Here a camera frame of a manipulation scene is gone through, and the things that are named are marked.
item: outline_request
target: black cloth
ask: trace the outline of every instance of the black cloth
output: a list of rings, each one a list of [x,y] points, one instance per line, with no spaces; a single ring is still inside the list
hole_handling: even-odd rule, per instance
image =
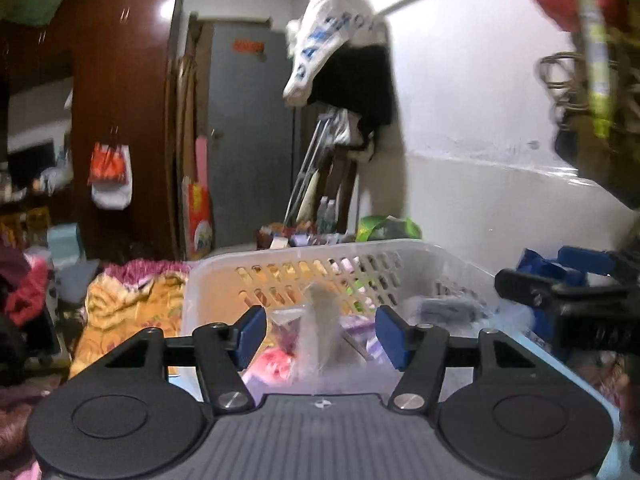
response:
[[[316,101],[360,115],[358,129],[365,139],[391,124],[395,101],[388,48],[341,46],[314,78],[307,102]]]

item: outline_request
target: round black pad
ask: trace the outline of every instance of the round black pad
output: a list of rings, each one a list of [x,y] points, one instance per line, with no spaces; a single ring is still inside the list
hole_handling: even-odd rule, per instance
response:
[[[498,426],[514,436],[549,438],[564,430],[568,417],[554,400],[517,395],[495,405],[494,419]]]
[[[118,416],[104,416],[117,413]],[[139,430],[146,422],[146,404],[135,397],[106,395],[89,399],[75,410],[74,426],[95,438],[118,438]]]
[[[107,480],[146,476],[190,452],[204,426],[199,404],[160,379],[78,376],[28,421],[44,469]]]
[[[572,384],[470,384],[443,403],[442,438],[473,468],[511,480],[560,480],[597,472],[613,424]]]

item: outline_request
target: yellow floral blanket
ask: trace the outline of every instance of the yellow floral blanket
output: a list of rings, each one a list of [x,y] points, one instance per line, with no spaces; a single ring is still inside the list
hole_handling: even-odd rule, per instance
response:
[[[115,278],[100,274],[87,290],[84,304],[88,323],[78,341],[69,378],[143,328],[157,326],[165,337],[177,336],[185,284],[185,275],[167,273],[131,290]]]

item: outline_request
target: white cloth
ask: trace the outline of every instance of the white cloth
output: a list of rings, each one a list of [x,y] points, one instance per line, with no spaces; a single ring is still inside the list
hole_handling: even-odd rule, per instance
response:
[[[304,106],[314,77],[327,59],[349,42],[353,46],[386,44],[386,26],[368,0],[310,0],[300,29],[287,27],[287,39],[295,38],[293,72],[283,92],[290,106]]]
[[[368,142],[366,142],[365,136],[358,129],[360,116],[343,108],[335,113],[332,121],[335,134],[334,144],[349,148],[349,158],[357,162],[369,162],[375,151],[373,132],[367,133]]]
[[[133,195],[133,172],[131,171],[131,156],[128,146],[120,146],[125,160],[125,181],[95,182],[91,184],[91,199],[100,209],[123,210],[131,203]]]

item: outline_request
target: blue handle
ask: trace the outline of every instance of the blue handle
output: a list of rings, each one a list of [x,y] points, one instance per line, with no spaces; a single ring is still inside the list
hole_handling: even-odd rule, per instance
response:
[[[569,246],[562,247],[558,251],[558,263],[565,267],[602,276],[609,276],[616,267],[616,263],[609,256],[609,253]]]
[[[267,331],[267,313],[263,308],[252,307],[236,326],[239,328],[238,343],[236,349],[229,352],[238,370],[245,370],[260,348]]]
[[[376,337],[397,370],[407,368],[414,356],[405,346],[408,327],[389,307],[381,306],[376,311]]]

